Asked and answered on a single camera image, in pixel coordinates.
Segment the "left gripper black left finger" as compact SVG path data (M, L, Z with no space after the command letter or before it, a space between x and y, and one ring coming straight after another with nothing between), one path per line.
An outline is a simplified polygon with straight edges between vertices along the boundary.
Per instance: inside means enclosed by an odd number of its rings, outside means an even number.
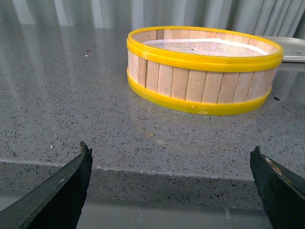
M80 154L0 213L2 229L75 229L92 172L92 150Z

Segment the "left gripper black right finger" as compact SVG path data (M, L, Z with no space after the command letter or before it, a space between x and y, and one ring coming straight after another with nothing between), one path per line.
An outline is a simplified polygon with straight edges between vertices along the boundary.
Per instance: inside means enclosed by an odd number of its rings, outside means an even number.
M305 227L305 179L262 154L250 153L250 168L263 208L274 229Z

